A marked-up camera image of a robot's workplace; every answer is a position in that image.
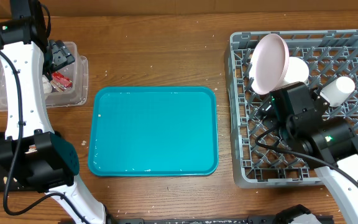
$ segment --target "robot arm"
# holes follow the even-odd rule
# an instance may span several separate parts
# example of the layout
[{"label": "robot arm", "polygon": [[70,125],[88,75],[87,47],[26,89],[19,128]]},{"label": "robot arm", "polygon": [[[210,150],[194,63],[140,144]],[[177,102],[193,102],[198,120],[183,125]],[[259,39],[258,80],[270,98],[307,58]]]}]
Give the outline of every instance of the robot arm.
[{"label": "robot arm", "polygon": [[[78,175],[79,161],[75,149],[55,134],[45,106],[43,73],[50,75],[52,71],[72,63],[72,56],[65,54],[67,60],[63,60],[63,63],[53,61],[55,53],[60,54],[66,49],[56,47],[58,42],[47,40],[47,29],[38,0],[12,0],[11,11],[14,20],[0,23],[0,51],[19,73],[25,124],[13,176],[23,186],[31,186],[40,193],[61,193],[66,196],[68,201],[60,196],[52,198],[75,223],[83,223],[83,220],[92,224],[112,223],[104,205],[92,196]],[[9,171],[19,136],[19,106],[12,68],[1,56],[0,60],[5,73],[8,102],[5,139],[0,139],[0,165]]]},{"label": "robot arm", "polygon": [[257,116],[263,118],[264,125],[272,127],[264,134],[278,127],[278,134],[292,151],[267,147],[281,153],[304,155],[310,169],[316,171],[333,195],[346,222],[358,223],[358,188],[347,177],[323,165],[325,162],[338,167],[358,183],[358,135],[344,118],[323,120],[322,115],[329,106],[318,90],[309,90],[304,83],[293,83],[271,91]]},{"label": "robot arm", "polygon": [[[23,117],[26,125],[24,126],[24,134],[23,138],[33,138],[34,135],[42,134],[42,133],[51,133],[54,134],[54,131],[50,125],[50,121],[48,118],[46,106],[45,106],[45,97],[44,90],[42,89],[42,65],[44,64],[44,55],[40,48],[35,43],[23,44],[22,42],[13,43],[9,45],[5,45],[2,52],[12,61],[17,70],[20,70],[20,83],[25,87],[25,91],[22,92],[23,99]],[[15,80],[12,75],[12,70],[7,62],[0,58],[2,62],[2,67],[4,68],[5,79],[6,79],[6,89],[7,89],[7,99],[8,99],[8,122],[7,129],[5,132],[6,139],[10,136],[11,139],[17,140],[19,128],[17,126],[18,114],[17,114],[17,92]],[[46,140],[38,140],[38,144],[51,144],[53,145],[53,141]],[[38,149],[38,144],[35,142],[35,148]],[[64,154],[67,148],[58,148],[55,147],[55,150],[62,150],[58,154]],[[40,188],[43,185],[51,185],[55,186],[56,180],[52,179],[43,179],[41,176],[52,175],[54,171],[51,171],[49,174],[40,174],[41,172],[45,172],[42,170],[46,166],[37,166],[36,164],[41,161],[42,154],[44,152],[39,152],[38,150],[31,152],[27,159],[27,162],[34,163],[34,166],[30,168],[32,172],[38,174],[37,180],[34,181],[38,186],[38,191],[41,191]],[[106,223],[106,210],[104,205],[98,202],[89,190],[86,188],[85,184],[81,180],[79,175],[63,175],[64,177],[59,177],[61,179],[70,179],[73,177],[73,183],[62,184],[56,187],[52,187],[50,189],[42,189],[45,190],[45,194],[60,192],[67,196],[69,201],[75,206],[75,208],[79,211],[80,214],[92,224],[105,224]],[[15,175],[18,180],[26,178],[31,179],[35,176],[28,177],[19,177]],[[32,186],[31,180],[27,181],[28,185]],[[65,210],[66,212],[74,219],[75,223],[82,223],[81,219],[75,214],[73,209],[67,204],[65,200],[62,200],[59,196],[52,196]]]},{"label": "robot arm", "polygon": [[[337,161],[337,166],[358,181],[358,155]],[[358,223],[358,188],[343,175],[324,166],[315,169],[334,197],[347,223]]]}]

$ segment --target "white paper cup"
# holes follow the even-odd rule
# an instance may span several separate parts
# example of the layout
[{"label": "white paper cup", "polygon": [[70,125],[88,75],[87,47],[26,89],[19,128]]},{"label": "white paper cup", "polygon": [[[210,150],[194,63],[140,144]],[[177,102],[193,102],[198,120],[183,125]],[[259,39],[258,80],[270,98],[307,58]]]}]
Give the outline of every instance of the white paper cup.
[{"label": "white paper cup", "polygon": [[290,60],[288,62],[288,70],[285,74],[285,77],[283,81],[276,86],[276,89],[290,83],[306,83],[308,81],[308,77],[309,67],[306,62],[297,57],[290,57]]},{"label": "white paper cup", "polygon": [[326,99],[330,106],[337,107],[353,93],[356,88],[349,77],[339,77],[321,90],[320,95]]}]

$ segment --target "plastic dish rack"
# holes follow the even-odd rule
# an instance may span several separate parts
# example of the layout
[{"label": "plastic dish rack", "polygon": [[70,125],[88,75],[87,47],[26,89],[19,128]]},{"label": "plastic dish rack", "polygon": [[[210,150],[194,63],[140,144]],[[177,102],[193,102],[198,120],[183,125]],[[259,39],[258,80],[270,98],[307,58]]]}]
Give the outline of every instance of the plastic dish rack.
[{"label": "plastic dish rack", "polygon": [[[250,59],[259,40],[267,34],[278,34],[287,43],[290,56],[308,64],[310,88],[327,85],[344,75],[354,80],[355,92],[341,106],[328,109],[323,118],[345,117],[358,133],[358,30],[236,32],[230,36],[225,53],[235,183],[242,188],[323,184],[302,159],[255,147],[256,136],[267,128],[255,117],[263,96],[250,87]],[[276,136],[266,136],[264,141],[286,146]]]}]

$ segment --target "wood grain surface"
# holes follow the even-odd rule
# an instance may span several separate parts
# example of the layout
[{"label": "wood grain surface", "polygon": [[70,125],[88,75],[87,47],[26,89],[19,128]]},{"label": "wood grain surface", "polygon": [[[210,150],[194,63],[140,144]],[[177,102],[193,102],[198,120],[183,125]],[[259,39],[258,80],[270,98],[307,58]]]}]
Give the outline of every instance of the wood grain surface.
[{"label": "wood grain surface", "polygon": [[[138,16],[206,13],[358,10],[358,2],[313,0],[42,0],[52,16]],[[0,0],[0,19],[10,18],[10,0]]]},{"label": "wood grain surface", "polygon": [[[83,106],[49,109],[55,130],[77,150],[80,174],[94,197],[116,218],[217,218],[276,214],[299,203],[317,215],[343,217],[326,187],[240,189],[232,177],[229,101],[223,54],[237,31],[358,29],[358,11],[209,14],[195,16],[56,17],[52,39],[74,41],[89,60],[89,95]],[[106,86],[203,85],[218,106],[219,166],[208,177],[101,178],[87,166],[95,94]],[[0,113],[0,131],[7,113]],[[22,209],[40,194],[11,193]],[[52,199],[18,217],[2,208],[0,223],[56,223],[69,218]]]}]

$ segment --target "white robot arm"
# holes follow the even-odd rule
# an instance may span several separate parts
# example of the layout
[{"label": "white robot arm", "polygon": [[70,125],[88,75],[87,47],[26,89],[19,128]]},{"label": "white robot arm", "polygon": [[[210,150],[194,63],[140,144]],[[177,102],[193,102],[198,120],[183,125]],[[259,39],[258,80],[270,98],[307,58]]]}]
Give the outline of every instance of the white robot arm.
[{"label": "white robot arm", "polygon": [[[2,52],[14,63],[16,70],[20,71],[19,80],[25,90],[22,92],[23,117],[26,125],[23,138],[31,137],[37,130],[40,133],[54,133],[48,118],[44,90],[42,89],[42,65],[44,64],[44,54],[35,43],[23,44],[17,42],[4,46]],[[8,122],[6,128],[6,138],[12,136],[16,140],[19,134],[17,91],[15,79],[9,64],[0,57],[4,68],[8,102]],[[74,176],[72,185],[63,184],[53,187],[45,194],[62,193],[67,196],[69,201],[75,206],[79,213],[92,224],[105,224],[106,211],[104,205],[98,202],[86,188],[79,175]],[[59,196],[52,196],[74,219],[76,223],[82,223],[81,219],[75,214],[67,202]]]},{"label": "white robot arm", "polygon": [[[337,166],[358,182],[358,155],[337,161]],[[358,224],[358,188],[342,174],[327,166],[315,171],[334,197],[346,222]]]}]

